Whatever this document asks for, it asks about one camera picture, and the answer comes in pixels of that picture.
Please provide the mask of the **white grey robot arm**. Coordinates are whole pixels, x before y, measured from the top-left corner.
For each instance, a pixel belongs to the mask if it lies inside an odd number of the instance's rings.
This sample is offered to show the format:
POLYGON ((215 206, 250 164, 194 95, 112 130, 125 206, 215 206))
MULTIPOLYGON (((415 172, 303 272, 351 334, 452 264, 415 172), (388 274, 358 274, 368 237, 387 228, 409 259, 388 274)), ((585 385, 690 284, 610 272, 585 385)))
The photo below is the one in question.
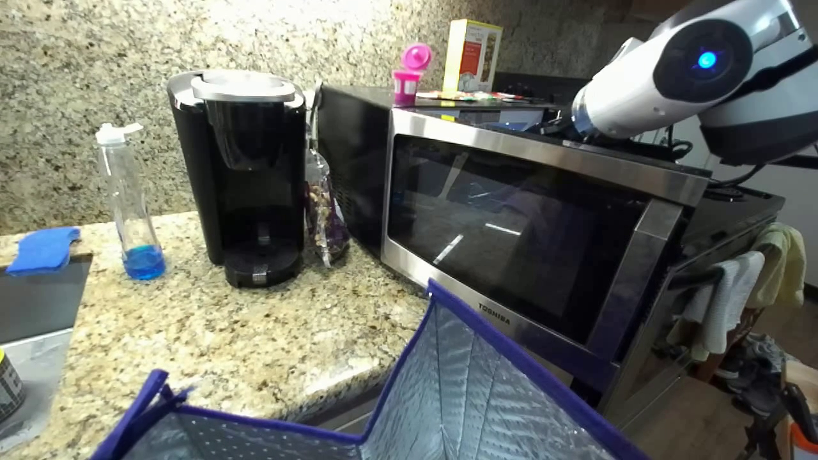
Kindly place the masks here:
POLYGON ((634 139, 689 117, 725 164, 773 164, 818 141, 818 47, 790 0, 694 0, 630 38, 574 98, 583 139, 634 139))

